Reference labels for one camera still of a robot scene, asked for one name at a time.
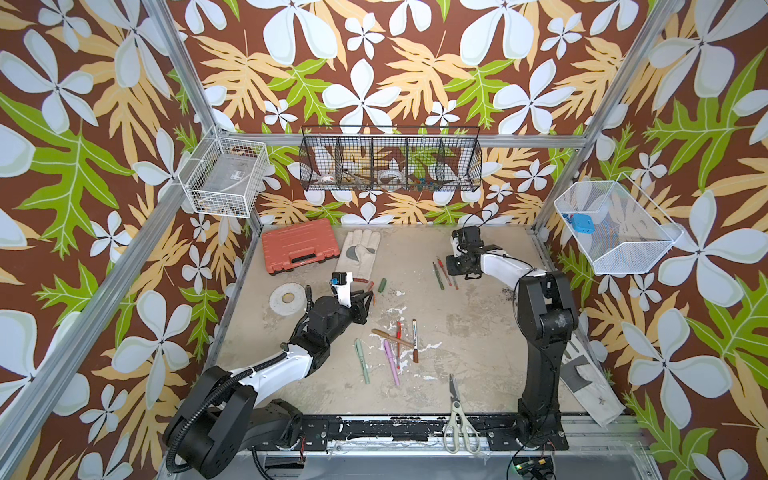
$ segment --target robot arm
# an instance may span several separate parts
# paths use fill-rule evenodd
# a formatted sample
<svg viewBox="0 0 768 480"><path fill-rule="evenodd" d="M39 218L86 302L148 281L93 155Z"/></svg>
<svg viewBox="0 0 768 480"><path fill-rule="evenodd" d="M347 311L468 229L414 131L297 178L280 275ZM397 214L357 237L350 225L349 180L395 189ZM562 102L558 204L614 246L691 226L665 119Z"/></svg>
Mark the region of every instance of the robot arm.
<svg viewBox="0 0 768 480"><path fill-rule="evenodd" d="M311 375L330 355L330 345L352 323L365 324L373 293L352 292L351 273L334 273L334 296L312 302L283 351L254 366L227 372L214 366L203 372L190 395L168 424L163 440L171 473L195 468L213 478L235 454L255 445L293 446L300 432L301 412L288 402L259 402L291 382ZM179 455L186 463L178 465Z"/></svg>
<svg viewBox="0 0 768 480"><path fill-rule="evenodd" d="M483 273L494 276L516 290L523 276L543 276L544 270L510 257L496 245L485 245L480 228L471 226L451 235L453 255L445 258L448 275L464 275L467 280L478 279Z"/></svg>
<svg viewBox="0 0 768 480"><path fill-rule="evenodd" d="M451 245L454 254L445 258L449 275L470 280L486 273L510 286L518 298L515 318L528 341L528 374L518 400L515 436L526 447L552 442L558 450L568 449L558 403L563 352L578 326L568 279L560 271L545 272L496 245L485 245L478 227L454 231Z"/></svg>

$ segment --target scissors handle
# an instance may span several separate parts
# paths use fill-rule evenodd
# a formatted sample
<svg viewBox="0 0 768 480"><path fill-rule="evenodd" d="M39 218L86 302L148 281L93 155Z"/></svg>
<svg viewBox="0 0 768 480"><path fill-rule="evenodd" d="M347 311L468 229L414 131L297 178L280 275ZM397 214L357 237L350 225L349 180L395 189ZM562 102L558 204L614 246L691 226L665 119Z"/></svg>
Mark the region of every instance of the scissors handle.
<svg viewBox="0 0 768 480"><path fill-rule="evenodd" d="M448 431L451 431L453 436L453 446L448 447L448 442L445 440L448 438ZM458 423L456 422L456 411L451 411L451 418L448 423L445 424L445 428L442 430L442 445L448 453L458 453Z"/></svg>
<svg viewBox="0 0 768 480"><path fill-rule="evenodd" d="M458 414L461 416L462 419L462 436L464 437L464 448L467 449L467 452L472 453L473 455L480 452L480 434L475 429L475 427L467 420L467 416L464 415L464 411L461 410L461 407L459 407ZM469 436L472 435L475 438L475 447L472 448L472 444L469 442Z"/></svg>

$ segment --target orange toolbox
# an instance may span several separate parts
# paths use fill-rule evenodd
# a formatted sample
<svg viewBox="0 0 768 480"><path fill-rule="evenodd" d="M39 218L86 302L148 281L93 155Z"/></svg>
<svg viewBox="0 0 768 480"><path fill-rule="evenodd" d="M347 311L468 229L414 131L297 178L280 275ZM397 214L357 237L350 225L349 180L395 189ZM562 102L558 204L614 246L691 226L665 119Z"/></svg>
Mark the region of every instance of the orange toolbox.
<svg viewBox="0 0 768 480"><path fill-rule="evenodd" d="M264 263L270 275L297 266L339 258L341 250L327 218L284 227L261 236Z"/></svg>

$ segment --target wire basket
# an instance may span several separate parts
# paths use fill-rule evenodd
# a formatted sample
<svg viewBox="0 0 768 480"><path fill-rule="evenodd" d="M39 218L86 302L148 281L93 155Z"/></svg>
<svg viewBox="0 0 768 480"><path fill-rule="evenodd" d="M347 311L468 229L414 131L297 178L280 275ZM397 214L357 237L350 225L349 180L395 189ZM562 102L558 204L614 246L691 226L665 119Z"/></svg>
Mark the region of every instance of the wire basket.
<svg viewBox="0 0 768 480"><path fill-rule="evenodd" d="M596 275L647 273L683 234L645 192L628 181L647 198L644 204L653 204L669 224L661 226L619 180L574 182L554 202ZM574 228L575 214L589 216L594 231Z"/></svg>
<svg viewBox="0 0 768 480"><path fill-rule="evenodd" d="M184 184L194 211L248 218L270 164L266 145L231 137L201 142L192 152L198 164Z"/></svg>
<svg viewBox="0 0 768 480"><path fill-rule="evenodd" d="M304 190L475 191L482 150L474 134L437 127L400 134L344 134L336 127L302 127L299 151Z"/></svg>

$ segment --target white fabric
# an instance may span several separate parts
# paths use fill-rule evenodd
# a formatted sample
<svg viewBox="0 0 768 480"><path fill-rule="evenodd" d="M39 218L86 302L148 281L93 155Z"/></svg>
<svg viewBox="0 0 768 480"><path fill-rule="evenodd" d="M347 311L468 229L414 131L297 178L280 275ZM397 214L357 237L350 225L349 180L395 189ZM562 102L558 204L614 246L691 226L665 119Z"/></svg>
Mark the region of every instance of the white fabric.
<svg viewBox="0 0 768 480"><path fill-rule="evenodd" d="M352 272L354 278L371 280L382 234L371 230L349 232L336 262L336 272Z"/></svg>

